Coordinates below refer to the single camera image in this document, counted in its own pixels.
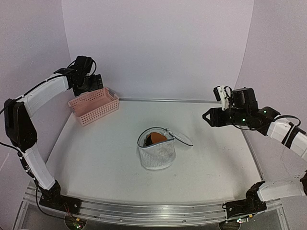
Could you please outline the pink plastic basket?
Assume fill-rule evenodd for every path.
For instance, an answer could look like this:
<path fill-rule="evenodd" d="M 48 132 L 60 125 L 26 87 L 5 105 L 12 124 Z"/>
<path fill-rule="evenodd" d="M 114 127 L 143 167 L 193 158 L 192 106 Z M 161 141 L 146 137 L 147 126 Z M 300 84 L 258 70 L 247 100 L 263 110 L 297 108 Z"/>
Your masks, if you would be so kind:
<path fill-rule="evenodd" d="M 119 97 L 108 87 L 84 93 L 68 102 L 82 126 L 119 109 Z"/>

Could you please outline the orange black bra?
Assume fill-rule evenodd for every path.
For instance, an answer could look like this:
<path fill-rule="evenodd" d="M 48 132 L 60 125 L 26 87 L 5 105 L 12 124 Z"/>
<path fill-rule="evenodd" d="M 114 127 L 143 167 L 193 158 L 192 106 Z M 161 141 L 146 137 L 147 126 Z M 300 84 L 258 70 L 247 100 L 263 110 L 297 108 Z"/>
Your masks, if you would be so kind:
<path fill-rule="evenodd" d="M 147 147 L 147 146 L 157 144 L 163 141 L 167 141 L 167 137 L 165 137 L 164 135 L 160 133 L 152 132 L 146 136 L 143 146 Z"/>

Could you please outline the white mesh laundry bag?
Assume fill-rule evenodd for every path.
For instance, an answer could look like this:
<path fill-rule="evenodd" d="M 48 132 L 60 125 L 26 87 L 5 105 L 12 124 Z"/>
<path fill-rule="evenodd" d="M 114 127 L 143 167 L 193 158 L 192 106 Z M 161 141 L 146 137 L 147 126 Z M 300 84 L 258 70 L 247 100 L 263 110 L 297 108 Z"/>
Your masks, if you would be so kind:
<path fill-rule="evenodd" d="M 167 141 L 144 147 L 143 144 L 146 136 L 152 132 L 157 132 L 164 135 L 167 137 Z M 142 167 L 147 170 L 155 171 L 162 170 L 171 166 L 173 161 L 176 159 L 176 141 L 185 146 L 193 146 L 190 138 L 169 128 L 151 127 L 143 131 L 137 140 L 137 147 Z"/>

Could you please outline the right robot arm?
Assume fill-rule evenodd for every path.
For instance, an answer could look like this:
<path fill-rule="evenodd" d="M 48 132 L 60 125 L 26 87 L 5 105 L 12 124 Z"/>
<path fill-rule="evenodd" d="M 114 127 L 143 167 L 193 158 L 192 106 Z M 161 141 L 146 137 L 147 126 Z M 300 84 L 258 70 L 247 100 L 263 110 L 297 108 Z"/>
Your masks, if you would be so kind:
<path fill-rule="evenodd" d="M 292 122 L 296 116 L 282 115 L 269 106 L 260 109 L 252 88 L 232 90 L 222 85 L 215 87 L 213 93 L 221 106 L 209 109 L 202 116 L 211 127 L 233 126 L 258 132 L 278 141 L 303 160 L 307 159 L 307 133 L 300 128 L 300 123 Z M 263 182 L 257 189 L 257 195 L 250 194 L 244 198 L 241 207 L 245 212 L 252 212 L 260 205 L 260 201 L 306 194 L 306 175 Z"/>

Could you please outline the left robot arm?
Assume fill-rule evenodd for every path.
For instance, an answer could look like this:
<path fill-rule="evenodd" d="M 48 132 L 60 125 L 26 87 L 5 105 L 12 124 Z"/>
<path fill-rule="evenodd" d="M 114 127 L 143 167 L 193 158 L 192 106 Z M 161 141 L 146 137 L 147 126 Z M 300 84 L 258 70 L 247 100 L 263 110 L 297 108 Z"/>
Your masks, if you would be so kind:
<path fill-rule="evenodd" d="M 37 146 L 37 131 L 33 115 L 57 95 L 72 90 L 75 96 L 103 88 L 97 64 L 91 57 L 78 56 L 66 68 L 56 70 L 15 99 L 7 99 L 1 113 L 4 114 L 5 133 L 17 151 L 25 172 L 44 190 L 52 189 L 56 180 L 48 171 Z"/>

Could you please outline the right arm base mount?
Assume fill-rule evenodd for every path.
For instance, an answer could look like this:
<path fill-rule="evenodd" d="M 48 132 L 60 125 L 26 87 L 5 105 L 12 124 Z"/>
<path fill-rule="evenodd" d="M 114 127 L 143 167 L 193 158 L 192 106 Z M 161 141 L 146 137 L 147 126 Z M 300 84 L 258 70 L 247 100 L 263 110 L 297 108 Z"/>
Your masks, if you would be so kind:
<path fill-rule="evenodd" d="M 226 210 L 227 219 L 246 217 L 250 214 L 265 211 L 267 209 L 266 202 L 261 201 L 257 193 L 259 187 L 264 183 L 264 181 L 261 181 L 253 184 L 247 190 L 245 199 L 226 202 L 222 208 Z"/>

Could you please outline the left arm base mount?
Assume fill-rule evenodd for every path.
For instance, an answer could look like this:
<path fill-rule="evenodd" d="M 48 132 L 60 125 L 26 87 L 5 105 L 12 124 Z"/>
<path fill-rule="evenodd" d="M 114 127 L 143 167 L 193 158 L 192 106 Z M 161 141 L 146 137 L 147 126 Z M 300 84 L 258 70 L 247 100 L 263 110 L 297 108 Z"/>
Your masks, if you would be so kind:
<path fill-rule="evenodd" d="M 52 187 L 47 190 L 38 186 L 41 192 L 39 205 L 54 210 L 67 212 L 68 214 L 78 214 L 81 207 L 81 200 L 71 196 L 61 194 L 61 186 L 57 180 Z"/>

